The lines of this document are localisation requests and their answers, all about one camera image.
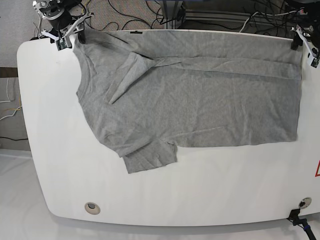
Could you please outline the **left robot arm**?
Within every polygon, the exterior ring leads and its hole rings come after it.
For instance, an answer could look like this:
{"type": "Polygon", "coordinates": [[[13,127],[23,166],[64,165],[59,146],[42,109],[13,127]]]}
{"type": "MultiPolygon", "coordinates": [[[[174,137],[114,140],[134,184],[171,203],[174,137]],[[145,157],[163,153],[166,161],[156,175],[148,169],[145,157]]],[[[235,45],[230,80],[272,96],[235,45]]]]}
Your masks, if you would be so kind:
{"type": "Polygon", "coordinates": [[[320,66],[320,2],[318,0],[287,0],[289,7],[304,15],[293,27],[294,37],[291,49],[305,46],[308,52],[307,64],[317,69],[320,66]]]}

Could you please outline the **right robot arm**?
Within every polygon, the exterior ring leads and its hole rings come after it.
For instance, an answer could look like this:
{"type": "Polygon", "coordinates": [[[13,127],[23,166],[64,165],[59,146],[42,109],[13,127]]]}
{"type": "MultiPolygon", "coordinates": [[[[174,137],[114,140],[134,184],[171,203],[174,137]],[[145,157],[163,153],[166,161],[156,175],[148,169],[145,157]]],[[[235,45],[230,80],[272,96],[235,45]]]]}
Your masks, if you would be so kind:
{"type": "Polygon", "coordinates": [[[47,20],[51,30],[38,29],[39,39],[49,38],[59,51],[71,49],[70,36],[77,34],[81,44],[86,43],[85,21],[93,16],[81,0],[34,0],[32,6],[40,20],[47,20]]]}

